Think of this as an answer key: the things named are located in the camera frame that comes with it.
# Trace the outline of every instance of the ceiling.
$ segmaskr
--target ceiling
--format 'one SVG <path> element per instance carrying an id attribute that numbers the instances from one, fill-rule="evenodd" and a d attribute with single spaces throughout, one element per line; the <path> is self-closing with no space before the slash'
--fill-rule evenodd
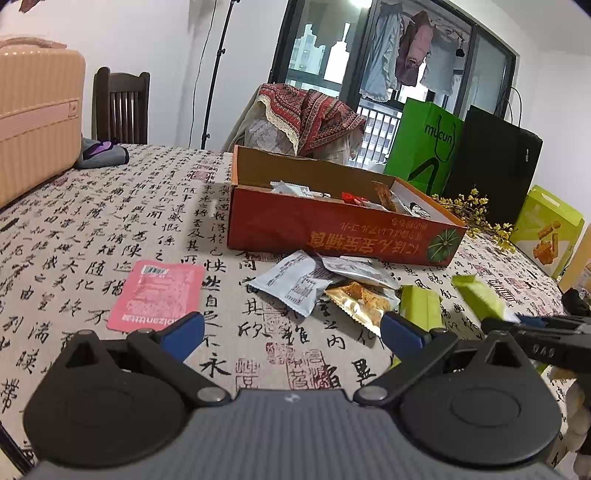
<path id="1" fill-rule="evenodd" d="M 492 0 L 542 50 L 591 56 L 591 17 L 574 0 Z"/>

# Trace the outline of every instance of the balcony railing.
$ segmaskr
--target balcony railing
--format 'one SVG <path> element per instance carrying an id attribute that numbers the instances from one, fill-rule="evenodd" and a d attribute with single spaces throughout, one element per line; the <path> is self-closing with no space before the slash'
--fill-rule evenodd
<path id="1" fill-rule="evenodd" d="M 357 113 L 366 119 L 365 135 L 359 154 L 349 160 L 348 165 L 382 172 L 390 156 L 402 112 L 361 99 Z"/>

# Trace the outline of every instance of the green paper bag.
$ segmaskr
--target green paper bag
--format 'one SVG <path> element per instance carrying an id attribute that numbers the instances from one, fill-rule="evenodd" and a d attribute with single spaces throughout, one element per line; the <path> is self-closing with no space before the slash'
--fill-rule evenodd
<path id="1" fill-rule="evenodd" d="M 407 99 L 384 173 L 427 195 L 441 194 L 462 125 L 462 120 L 434 103 Z"/>

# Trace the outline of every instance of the box lid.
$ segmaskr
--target box lid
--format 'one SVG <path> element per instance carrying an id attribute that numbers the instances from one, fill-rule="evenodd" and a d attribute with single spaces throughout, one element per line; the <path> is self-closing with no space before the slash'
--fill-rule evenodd
<path id="1" fill-rule="evenodd" d="M 575 210 L 568 203 L 560 200 L 556 195 L 551 194 L 548 190 L 543 189 L 539 185 L 534 185 L 528 195 L 548 207 L 557 215 L 560 215 L 571 225 L 577 226 L 583 220 L 583 215 L 579 211 Z"/>

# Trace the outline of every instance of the gray gripper base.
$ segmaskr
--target gray gripper base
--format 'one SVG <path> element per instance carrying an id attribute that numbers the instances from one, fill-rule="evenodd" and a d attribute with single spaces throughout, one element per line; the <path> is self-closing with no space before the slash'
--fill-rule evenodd
<path id="1" fill-rule="evenodd" d="M 540 463 L 501 472 L 445 464 L 411 445 L 388 413 L 352 404 L 341 390 L 242 391 L 229 405 L 197 410 L 174 442 L 137 463 L 84 471 L 41 462 L 27 475 L 27 480 L 368 478 L 558 480 L 561 476 Z"/>

